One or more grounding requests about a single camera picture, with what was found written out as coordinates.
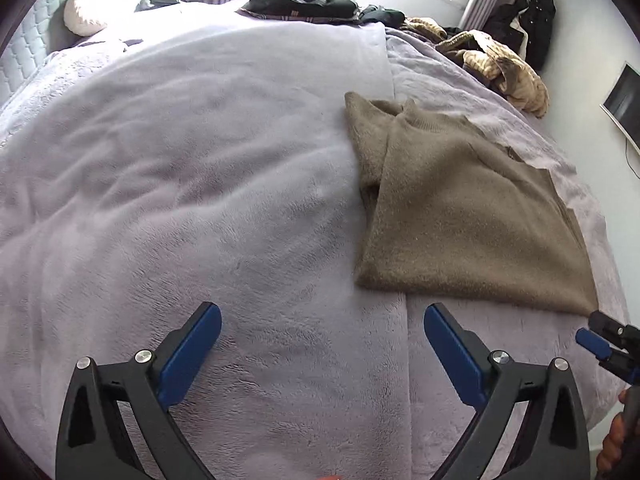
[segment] power cord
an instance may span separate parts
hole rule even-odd
[[[634,168],[631,166],[631,163],[629,162],[629,156],[627,155],[628,147],[629,147],[629,139],[627,139],[627,138],[625,137],[625,158],[626,158],[626,164],[628,165],[629,169],[630,169],[631,171],[633,171],[633,172],[634,172],[634,175],[636,176],[636,178],[637,178],[638,180],[640,180],[640,175],[638,175],[638,174],[636,173],[636,170],[634,170]]]

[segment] plaid fabric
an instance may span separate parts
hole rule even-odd
[[[244,14],[251,18],[258,18],[259,20],[281,20],[282,22],[307,22],[307,23],[329,23],[333,25],[349,25],[350,23],[356,23],[358,21],[357,16],[352,18],[311,18],[308,16],[275,16],[273,14],[258,14],[257,12],[251,12],[246,9],[236,10],[238,14]]]

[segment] blue gripper pad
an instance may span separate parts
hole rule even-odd
[[[160,372],[156,396],[164,410],[182,402],[221,330],[222,314],[218,306],[212,303]]]
[[[595,355],[598,361],[611,357],[612,350],[609,343],[586,328],[581,328],[575,333],[575,342]]]
[[[482,370],[435,305],[428,306],[424,313],[424,333],[460,400],[476,409],[483,407],[487,398]]]

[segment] white round pillow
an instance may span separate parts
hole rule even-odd
[[[67,0],[66,28],[78,36],[92,36],[136,10],[139,0]]]

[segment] quilted headboard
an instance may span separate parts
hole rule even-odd
[[[79,37],[63,21],[66,0],[36,0],[0,56],[0,107],[40,63]]]

